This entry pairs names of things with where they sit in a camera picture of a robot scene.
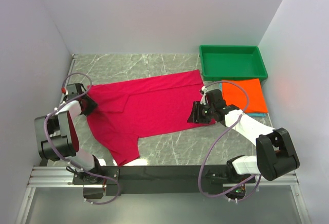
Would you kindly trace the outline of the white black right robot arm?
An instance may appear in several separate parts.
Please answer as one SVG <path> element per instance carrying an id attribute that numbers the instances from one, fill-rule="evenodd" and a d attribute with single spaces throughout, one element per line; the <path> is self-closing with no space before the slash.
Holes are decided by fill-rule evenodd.
<path id="1" fill-rule="evenodd" d="M 227 105 L 218 89 L 201 90 L 202 99 L 193 103 L 189 123 L 221 123 L 227 130 L 235 130 L 256 147 L 254 156 L 238 156 L 227 162 L 229 177 L 261 175 L 273 181 L 300 166 L 300 161 L 289 132 L 264 125 L 245 114 L 239 107 Z"/>

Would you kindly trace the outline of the crimson red t shirt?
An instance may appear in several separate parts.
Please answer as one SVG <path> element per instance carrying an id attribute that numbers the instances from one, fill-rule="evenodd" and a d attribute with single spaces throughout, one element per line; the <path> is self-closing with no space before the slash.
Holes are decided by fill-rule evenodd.
<path id="1" fill-rule="evenodd" d="M 199 70 L 94 85 L 88 95 L 98 106 L 88 126 L 123 166 L 139 158 L 139 138 L 198 127 L 187 120 L 203 85 Z"/>

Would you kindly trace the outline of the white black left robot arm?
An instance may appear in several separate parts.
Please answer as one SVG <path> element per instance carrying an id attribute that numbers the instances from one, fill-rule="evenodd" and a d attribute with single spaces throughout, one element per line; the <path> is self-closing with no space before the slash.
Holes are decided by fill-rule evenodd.
<path id="1" fill-rule="evenodd" d="M 48 142 L 52 141 L 54 147 L 65 158 L 66 170 L 87 184 L 105 183 L 106 179 L 100 177 L 103 174 L 102 167 L 96 156 L 80 148 L 77 132 L 74 127 L 74 119 L 79 115 L 88 116 L 98 104 L 86 94 L 86 88 L 82 83 L 69 84 L 64 89 L 64 102 L 77 97 L 82 97 L 65 105 L 59 112 L 51 116 L 46 124 L 48 135 L 44 131 L 46 116 L 37 117 L 34 120 L 38 153 L 42 159 L 53 162 L 61 158 L 53 151 Z"/>

